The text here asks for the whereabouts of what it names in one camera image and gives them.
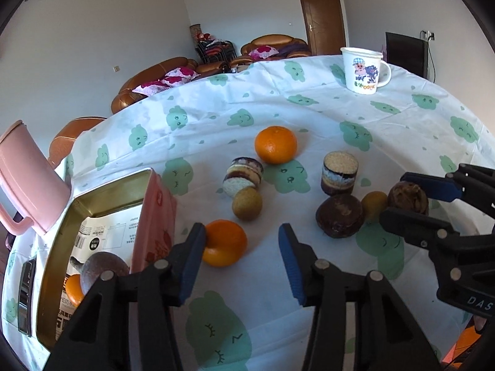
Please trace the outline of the right hand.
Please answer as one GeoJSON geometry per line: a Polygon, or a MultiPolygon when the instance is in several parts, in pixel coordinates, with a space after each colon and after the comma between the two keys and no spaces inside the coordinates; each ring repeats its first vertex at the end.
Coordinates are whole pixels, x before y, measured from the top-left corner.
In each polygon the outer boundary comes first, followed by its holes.
{"type": "Polygon", "coordinates": [[[474,328],[477,334],[482,334],[482,331],[484,329],[484,326],[487,322],[486,318],[482,318],[480,316],[473,316],[472,317],[473,322],[474,322],[474,328]]]}

